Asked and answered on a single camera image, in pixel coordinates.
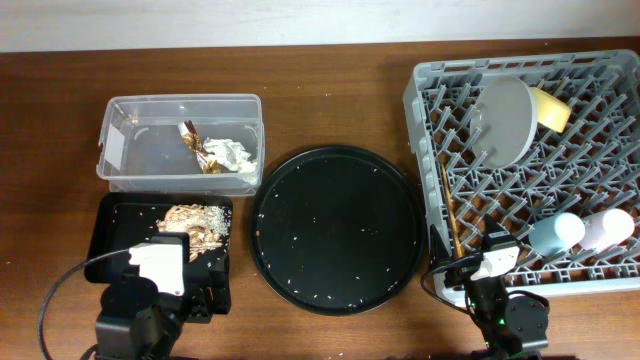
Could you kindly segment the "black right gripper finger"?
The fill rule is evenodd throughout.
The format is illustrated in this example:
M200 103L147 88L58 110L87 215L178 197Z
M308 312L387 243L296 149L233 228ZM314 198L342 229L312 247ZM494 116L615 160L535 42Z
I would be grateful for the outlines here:
M450 261L450 248L444 244L440 232L434 224L429 226L429 266L438 268Z
M483 217L485 232L482 237L483 250L502 250L517 247L517 239L490 215Z

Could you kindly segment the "wooden chopstick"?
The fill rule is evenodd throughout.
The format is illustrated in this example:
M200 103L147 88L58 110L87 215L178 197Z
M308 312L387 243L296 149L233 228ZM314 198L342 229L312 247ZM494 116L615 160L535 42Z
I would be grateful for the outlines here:
M442 175L442 179L443 179L442 180L443 181L443 188L444 188L444 193L445 193L446 206L447 206L447 210L448 210L448 217L449 217L451 234L452 234L451 237L452 237L453 242L454 242L455 256L456 256L456 258L462 258L463 252L462 252L461 245L460 245L460 240L459 240L459 237L458 237L457 222L456 222L455 214L454 214L454 211L453 211L454 202L453 202L452 197L451 197L446 170L445 170L444 165L442 163L440 163L440 168L441 168L441 175Z

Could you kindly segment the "light blue cup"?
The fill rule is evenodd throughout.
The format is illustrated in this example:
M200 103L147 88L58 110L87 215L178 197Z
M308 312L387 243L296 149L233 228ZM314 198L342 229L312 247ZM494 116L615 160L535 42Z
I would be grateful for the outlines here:
M536 222L528 235L534 251L549 257L566 251L585 235L585 224L573 213L564 212Z

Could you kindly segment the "pile of peanut shells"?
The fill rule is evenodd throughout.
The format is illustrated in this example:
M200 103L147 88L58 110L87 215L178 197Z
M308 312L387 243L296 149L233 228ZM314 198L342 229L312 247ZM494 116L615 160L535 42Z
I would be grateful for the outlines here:
M207 251L225 245L230 234L231 211L222 206L174 205L156 221L159 232L186 233L189 236L189 261Z

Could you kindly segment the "white paper cup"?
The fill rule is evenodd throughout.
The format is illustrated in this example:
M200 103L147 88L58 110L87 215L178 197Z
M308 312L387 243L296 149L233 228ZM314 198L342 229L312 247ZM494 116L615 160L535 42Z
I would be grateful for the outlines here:
M627 240L634 232L632 216L624 210L612 208L583 219L585 234L579 245L584 250L601 252Z

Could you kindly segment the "grey round plate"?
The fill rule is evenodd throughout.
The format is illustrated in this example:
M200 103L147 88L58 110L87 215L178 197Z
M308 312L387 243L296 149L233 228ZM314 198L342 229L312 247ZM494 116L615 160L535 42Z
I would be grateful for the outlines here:
M471 149L490 169L513 165L529 150L537 129L538 111L533 92L522 80L497 77L475 103L470 121Z

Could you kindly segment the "yellow bowl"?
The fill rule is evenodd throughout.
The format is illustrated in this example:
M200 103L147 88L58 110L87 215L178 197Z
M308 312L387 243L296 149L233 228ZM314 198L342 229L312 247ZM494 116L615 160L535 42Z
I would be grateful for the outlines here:
M538 123L554 132L562 133L571 116L569 106L537 87L532 87L531 91L536 101Z

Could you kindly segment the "white tissue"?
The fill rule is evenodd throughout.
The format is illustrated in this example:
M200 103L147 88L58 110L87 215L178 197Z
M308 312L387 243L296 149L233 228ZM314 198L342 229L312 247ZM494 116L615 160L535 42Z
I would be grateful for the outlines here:
M252 173L256 170L256 162L250 159L251 154L240 142L207 138L203 148L218 164L231 172Z

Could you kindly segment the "gold foil snack wrapper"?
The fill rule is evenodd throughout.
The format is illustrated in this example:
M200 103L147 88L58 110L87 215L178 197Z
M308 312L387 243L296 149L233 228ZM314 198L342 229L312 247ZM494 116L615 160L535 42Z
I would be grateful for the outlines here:
M204 151L201 139L191 121L185 121L178 125L181 138L186 147L195 154L196 161L204 174L218 174L221 166L216 160L209 158Z

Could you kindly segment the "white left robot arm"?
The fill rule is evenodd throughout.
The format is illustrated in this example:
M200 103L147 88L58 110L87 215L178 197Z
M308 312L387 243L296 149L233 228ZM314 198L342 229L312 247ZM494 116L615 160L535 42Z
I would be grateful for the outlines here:
M124 251L139 274L110 284L100 298L96 343L88 359L168 359L186 323L209 323L231 308L230 264L226 256L208 261L209 286L184 283L178 245L141 245Z

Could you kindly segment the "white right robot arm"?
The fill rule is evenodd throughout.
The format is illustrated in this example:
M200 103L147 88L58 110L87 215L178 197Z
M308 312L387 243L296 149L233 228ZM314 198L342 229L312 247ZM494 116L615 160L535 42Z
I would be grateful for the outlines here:
M515 268L519 241L491 216L484 217L481 249L462 258L432 265L421 277L423 290L439 302L470 317L485 348L473 359L539 359L548 346L549 301L524 290L509 292L504 276ZM447 286L464 288L462 308L438 296L427 282L437 275Z

